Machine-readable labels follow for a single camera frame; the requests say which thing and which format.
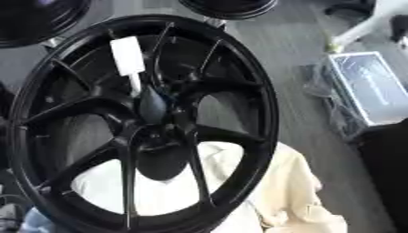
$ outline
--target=black rim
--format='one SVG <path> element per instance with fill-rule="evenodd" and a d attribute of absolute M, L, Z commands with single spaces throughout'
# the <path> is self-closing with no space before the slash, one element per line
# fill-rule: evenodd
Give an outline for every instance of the black rim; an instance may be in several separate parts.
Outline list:
<path fill-rule="evenodd" d="M 185 7 L 190 10 L 208 17 L 239 20 L 256 17 L 270 11 L 278 0 L 260 0 L 237 2 L 237 0 L 223 0 L 221 4 L 212 3 L 207 0 L 179 0 Z"/>
<path fill-rule="evenodd" d="M 4 21 L 3 24 L 16 21 L 13 27 L 3 28 L 0 48 L 34 45 L 61 35 L 79 22 L 88 12 L 90 5 L 90 0 L 60 0 L 34 12 L 22 11 L 9 17 L 0 17 Z"/>
<path fill-rule="evenodd" d="M 92 66 L 87 59 L 92 57 L 95 66 L 105 67 L 97 62 L 104 60 L 103 54 L 109 67 L 113 67 L 110 53 L 103 50 L 112 38 L 130 35 L 138 36 L 147 64 L 147 72 L 142 75 L 144 91 L 137 98 L 129 95 L 127 79 L 112 73 L 114 69 L 110 73 L 100 71 L 96 78 L 85 77 L 87 68 Z M 192 54 L 200 62 L 191 61 L 191 57 L 169 56 L 175 54 L 172 49 L 191 51 L 188 45 L 199 48 Z M 217 72 L 213 64 L 222 59 L 231 63 L 224 74 L 232 72 L 238 78 L 214 76 Z M 172 61 L 177 70 L 184 69 L 183 74 L 168 73 L 170 69 L 166 67 L 172 66 Z M 63 82 L 58 83 L 56 76 Z M 69 95 L 64 96 L 62 93 L 67 90 Z M 255 133 L 243 134 L 196 122 L 199 101 L 219 92 L 238 93 L 250 101 L 258 112 Z M 49 161 L 42 164 L 40 157 L 50 153 L 44 145 L 52 144 L 53 130 L 62 127 L 70 117 L 84 114 L 103 117 L 113 138 L 74 165 L 57 172 L 48 171 Z M 278 133 L 275 93 L 248 49 L 210 25 L 170 15 L 115 19 L 67 39 L 26 80 L 11 116 L 9 155 L 22 189 L 54 221 L 82 232 L 200 232 L 213 228 L 260 181 Z M 213 193 L 209 193 L 199 162 L 197 144 L 202 141 L 232 142 L 245 151 L 231 177 Z M 169 172 L 148 173 L 146 167 L 166 161 L 152 162 L 146 154 L 161 153 L 163 147 L 166 151 L 175 148 L 181 156 L 175 159 Z M 112 158 L 122 165 L 124 215 L 91 205 L 69 185 L 81 172 Z M 139 216 L 130 204 L 134 201 L 131 184 L 135 167 L 147 177 L 167 179 L 176 176 L 186 164 L 197 180 L 199 202 L 171 214 Z"/>

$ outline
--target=blue fabric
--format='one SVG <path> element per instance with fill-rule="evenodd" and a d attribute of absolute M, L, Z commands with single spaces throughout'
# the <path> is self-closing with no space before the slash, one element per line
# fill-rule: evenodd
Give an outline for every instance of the blue fabric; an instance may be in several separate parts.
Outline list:
<path fill-rule="evenodd" d="M 55 233 L 56 225 L 36 208 L 31 208 L 25 215 L 20 233 Z"/>

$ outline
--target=cream cloth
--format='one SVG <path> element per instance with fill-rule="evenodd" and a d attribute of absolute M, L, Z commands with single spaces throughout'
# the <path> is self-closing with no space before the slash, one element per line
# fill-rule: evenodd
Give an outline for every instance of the cream cloth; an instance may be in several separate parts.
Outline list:
<path fill-rule="evenodd" d="M 230 143 L 206 142 L 199 154 L 211 192 L 239 164 L 243 151 Z M 199 200 L 191 169 L 167 182 L 152 181 L 136 171 L 135 204 L 138 213 L 153 216 L 193 205 Z M 120 164 L 117 160 L 81 174 L 72 188 L 89 202 L 123 213 Z M 343 217 L 332 215 L 316 195 L 321 183 L 304 157 L 278 144 L 269 169 L 247 201 L 234 210 L 213 233 L 344 233 Z"/>

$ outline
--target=rim lip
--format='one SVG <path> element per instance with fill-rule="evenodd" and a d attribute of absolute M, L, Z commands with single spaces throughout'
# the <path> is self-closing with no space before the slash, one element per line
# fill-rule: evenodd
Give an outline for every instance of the rim lip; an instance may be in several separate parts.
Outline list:
<path fill-rule="evenodd" d="M 117 232 L 117 231 L 113 231 L 107 228 L 99 228 L 99 227 L 96 227 L 95 225 L 87 224 L 85 221 L 81 221 L 78 218 L 73 218 L 71 215 L 67 214 L 65 211 L 60 210 L 57 206 L 47 205 L 47 201 L 44 201 L 44 198 L 40 198 L 37 196 L 38 194 L 35 192 L 35 188 L 31 184 L 32 179 L 28 178 L 27 176 L 26 169 L 24 168 L 24 163 L 20 162 L 19 158 L 13 156 L 16 153 L 24 153 L 25 155 L 27 154 L 26 153 L 27 147 L 23 147 L 23 148 L 20 147 L 21 144 L 24 145 L 26 144 L 26 142 L 20 139 L 21 127 L 19 125 L 19 122 L 16 121 L 16 119 L 20 119 L 19 117 L 23 115 L 25 111 L 28 110 L 26 108 L 26 105 L 31 105 L 31 103 L 27 103 L 27 96 L 32 95 L 30 93 L 30 90 L 33 88 L 33 86 L 40 85 L 42 83 L 42 82 L 37 81 L 36 77 L 38 74 L 41 74 L 41 72 L 46 71 L 46 65 L 52 57 L 69 55 L 70 52 L 74 51 L 75 49 L 79 47 L 78 46 L 79 42 L 84 42 L 81 45 L 86 44 L 90 38 L 97 38 L 98 36 L 100 36 L 100 34 L 98 34 L 97 32 L 100 32 L 101 30 L 106 31 L 110 26 L 121 25 L 121 24 L 125 25 L 127 22 L 130 22 L 130 21 L 147 20 L 147 19 L 160 20 L 160 21 L 174 21 L 174 22 L 180 22 L 183 24 L 196 25 L 196 26 L 204 27 L 204 29 L 206 30 L 212 31 L 212 34 L 214 35 L 219 35 L 220 33 L 219 29 L 212 27 L 210 25 L 206 25 L 204 23 L 201 23 L 193 19 L 184 18 L 180 16 L 174 16 L 174 15 L 125 16 L 121 18 L 108 20 L 106 22 L 102 22 L 97 25 L 93 25 L 90 28 L 77 33 L 76 35 L 71 36 L 66 41 L 64 41 L 53 53 L 45 57 L 36 66 L 36 68 L 31 72 L 31 74 L 28 76 L 27 80 L 25 81 L 23 87 L 20 89 L 15 99 L 15 102 L 12 106 L 11 115 L 10 115 L 12 120 L 7 129 L 7 133 L 8 133 L 7 141 L 10 145 L 10 147 L 8 148 L 8 155 L 10 159 L 10 164 L 12 165 L 12 169 L 14 170 L 18 184 L 20 188 L 22 188 L 22 190 L 25 192 L 25 194 L 28 197 L 30 197 L 30 199 L 33 200 L 33 202 L 36 204 L 36 206 L 38 207 L 40 211 L 45 213 L 50 219 L 52 219 L 56 223 L 59 223 L 67 228 L 71 228 L 73 230 L 78 230 L 79 228 L 81 228 L 81 229 L 84 229 L 85 232 L 94 232 L 94 231 L 95 232 Z M 268 107 L 270 108 L 271 119 L 270 121 L 267 121 L 269 122 L 269 125 L 270 125 L 270 131 L 268 132 L 268 135 L 266 135 L 265 137 L 270 141 L 270 143 L 267 143 L 270 149 L 270 155 L 261 157 L 259 164 L 265 164 L 265 166 L 258 167 L 258 169 L 253 172 L 254 175 L 250 179 L 250 182 L 243 188 L 243 190 L 241 190 L 241 192 L 236 194 L 235 198 L 233 198 L 230 203 L 217 206 L 219 211 L 217 211 L 216 214 L 212 216 L 207 215 L 200 222 L 197 221 L 197 218 L 187 219 L 186 224 L 183 226 L 183 228 L 178 229 L 178 232 L 199 232 L 205 228 L 212 228 L 216 226 L 217 224 L 219 224 L 220 221 L 223 218 L 225 218 L 238 205 L 240 205 L 245 200 L 245 198 L 250 194 L 252 189 L 254 189 L 256 185 L 258 185 L 260 179 L 263 177 L 264 173 L 266 172 L 268 168 L 268 164 L 270 163 L 270 160 L 272 159 L 273 152 L 278 142 L 278 129 L 279 129 L 278 103 L 277 103 L 275 92 L 270 83 L 269 77 L 267 76 L 264 69 L 261 67 L 258 60 L 255 58 L 255 56 L 243 44 L 241 44 L 239 41 L 234 39 L 232 36 L 225 34 L 224 32 L 222 32 L 222 38 L 225 38 L 225 40 L 227 40 L 229 44 L 231 44 L 231 46 L 236 51 L 239 52 L 239 54 L 247 57 L 248 63 L 250 63 L 253 66 L 253 69 L 259 72 L 257 76 L 259 76 L 260 79 L 262 79 L 262 82 L 263 82 L 262 84 L 266 86 L 265 92 L 270 100 Z M 159 229 L 157 231 L 155 230 L 154 232 L 168 232 L 168 229 L 167 230 Z"/>
<path fill-rule="evenodd" d="M 207 17 L 213 17 L 218 19 L 226 19 L 226 20 L 240 20 L 240 19 L 248 19 L 252 17 L 256 17 L 259 15 L 263 15 L 270 11 L 275 5 L 278 3 L 279 0 L 272 0 L 266 5 L 262 7 L 249 10 L 249 11 L 242 11 L 242 12 L 223 12 L 223 11 L 215 11 L 214 9 L 208 9 L 204 5 L 196 4 L 189 0 L 179 0 L 185 7 L 188 9 Z"/>
<path fill-rule="evenodd" d="M 61 25 L 50 25 L 50 27 L 52 28 L 48 31 L 49 34 L 37 35 L 34 37 L 25 37 L 17 40 L 2 40 L 0 38 L 0 48 L 30 46 L 64 34 L 66 31 L 75 26 L 87 14 L 90 6 L 91 0 L 84 0 L 83 4 L 77 10 L 75 9 L 74 14 L 70 14 L 69 18 Z"/>

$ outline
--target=wheel spoke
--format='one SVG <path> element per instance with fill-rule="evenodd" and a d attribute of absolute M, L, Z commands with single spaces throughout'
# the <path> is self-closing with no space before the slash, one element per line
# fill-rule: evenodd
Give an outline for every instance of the wheel spoke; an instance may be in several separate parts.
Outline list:
<path fill-rule="evenodd" d="M 116 145 L 122 167 L 122 196 L 125 212 L 125 227 L 130 230 L 135 227 L 138 215 L 135 208 L 135 175 L 136 160 L 132 157 L 130 145 L 118 142 Z"/>
<path fill-rule="evenodd" d="M 159 67 L 159 62 L 161 58 L 161 52 L 163 50 L 163 46 L 168 41 L 168 36 L 170 34 L 171 28 L 174 27 L 173 23 L 167 24 L 166 28 L 160 33 L 158 36 L 158 40 L 153 45 L 151 51 L 149 52 L 149 62 L 148 68 L 152 71 L 151 78 L 153 85 L 157 88 L 161 88 L 164 86 L 163 82 L 163 74 Z"/>
<path fill-rule="evenodd" d="M 194 178 L 197 181 L 197 186 L 199 187 L 199 200 L 203 204 L 214 206 L 211 194 L 209 193 L 209 185 L 204 174 L 204 169 L 199 159 L 197 137 L 193 135 L 188 137 L 188 147 L 191 153 L 189 164 Z"/>
<path fill-rule="evenodd" d="M 239 133 L 227 129 L 197 125 L 199 142 L 220 141 L 241 145 L 244 148 L 258 147 L 264 142 L 259 137 L 249 134 Z"/>
<path fill-rule="evenodd" d="M 43 124 L 49 120 L 56 120 L 89 113 L 91 112 L 90 109 L 95 107 L 95 103 L 97 101 L 98 99 L 94 97 L 81 97 L 78 100 L 54 106 L 44 112 L 31 116 L 25 122 L 23 122 L 23 125 L 35 126 Z"/>
<path fill-rule="evenodd" d="M 204 76 L 207 72 L 207 70 L 209 69 L 209 66 L 211 65 L 211 63 L 214 61 L 215 57 L 215 52 L 217 51 L 217 48 L 221 45 L 222 40 L 218 40 L 214 46 L 209 50 L 209 52 L 207 53 L 206 58 L 204 59 L 204 61 L 201 63 L 201 65 L 199 66 L 198 72 L 199 72 L 199 76 Z"/>
<path fill-rule="evenodd" d="M 170 29 L 174 27 L 173 23 L 167 24 L 166 28 L 160 33 L 160 35 L 158 36 L 158 40 L 156 41 L 156 43 L 154 44 L 153 48 L 151 49 L 151 54 L 155 55 L 157 53 L 159 53 L 159 51 L 161 50 L 161 47 L 163 45 L 166 44 L 166 40 L 168 38 L 168 35 L 170 33 Z"/>
<path fill-rule="evenodd" d="M 179 94 L 184 101 L 194 101 L 204 96 L 219 93 L 231 92 L 245 95 L 255 95 L 262 88 L 261 85 L 249 81 L 231 81 L 226 77 L 207 77 L 204 80 L 194 81 Z"/>
<path fill-rule="evenodd" d="M 82 86 L 86 91 L 91 90 L 90 84 L 88 84 L 80 75 L 78 72 L 76 72 L 73 68 L 71 68 L 68 64 L 64 63 L 61 60 L 58 59 L 53 59 L 52 60 L 54 65 L 59 67 L 61 70 L 63 70 L 65 73 L 69 75 L 69 77 L 73 78 L 80 86 Z"/>
<path fill-rule="evenodd" d="M 95 149 L 87 155 L 74 162 L 72 165 L 60 171 L 56 176 L 49 178 L 37 187 L 39 191 L 44 189 L 53 189 L 70 185 L 71 182 L 81 173 L 89 170 L 92 167 L 98 166 L 108 160 L 117 157 L 112 143 L 109 141 L 103 146 Z"/>

